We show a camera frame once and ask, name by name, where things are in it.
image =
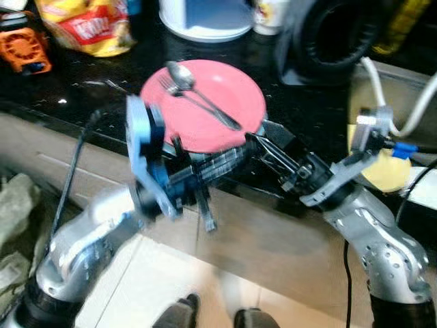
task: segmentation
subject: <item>spoon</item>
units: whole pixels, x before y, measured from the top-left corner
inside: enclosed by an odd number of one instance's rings
[[[232,117],[230,117],[220,108],[218,108],[211,100],[206,98],[206,96],[204,96],[199,90],[194,88],[196,80],[192,72],[190,72],[190,70],[187,67],[178,64],[176,61],[168,61],[165,65],[169,70],[171,78],[173,79],[173,81],[175,81],[176,85],[182,91],[192,91],[196,93],[200,98],[202,98],[206,103],[208,103],[211,106],[211,108],[216,112],[217,116],[219,116],[222,119],[222,122],[224,122],[228,128],[231,128],[232,130],[236,130],[236,131],[241,130],[241,125],[237,121],[235,121]]]

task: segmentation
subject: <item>pink plate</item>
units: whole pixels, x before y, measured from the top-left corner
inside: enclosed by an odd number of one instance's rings
[[[160,107],[166,124],[165,142],[179,135],[189,152],[211,153],[244,143],[246,132],[256,133],[266,114],[262,91],[249,76],[233,66],[211,60],[181,61],[195,76],[195,87],[242,126],[233,131],[187,99],[170,96],[158,78],[169,77],[166,68],[155,72],[144,84],[141,97]],[[186,95],[205,104],[194,92]]]

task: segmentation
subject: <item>fork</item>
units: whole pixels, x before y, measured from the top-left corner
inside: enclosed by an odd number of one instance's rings
[[[181,89],[179,89],[179,87],[176,85],[176,83],[174,83],[173,80],[171,80],[169,77],[161,76],[158,78],[158,80],[159,80],[159,83],[161,84],[161,86],[165,89],[165,91],[167,91],[171,96],[176,97],[176,98],[187,99],[190,103],[193,103],[194,105],[204,109],[205,111],[207,111],[208,113],[213,115],[217,120],[222,122],[225,126],[230,128],[231,130],[234,130],[234,128],[232,128],[232,126],[230,126],[226,122],[226,120],[223,119],[223,117],[221,115],[219,115],[216,111],[212,110],[211,108],[201,104],[197,100],[191,98],[190,96],[187,96]]]

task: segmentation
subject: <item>white cup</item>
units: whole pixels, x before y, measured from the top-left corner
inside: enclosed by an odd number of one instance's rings
[[[259,34],[278,34],[284,23],[290,0],[257,0],[255,2],[253,29]]]

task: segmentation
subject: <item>plastic bag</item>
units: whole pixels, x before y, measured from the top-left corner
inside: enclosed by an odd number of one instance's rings
[[[36,0],[36,4],[44,24],[66,48],[109,57],[135,43],[126,0]]]

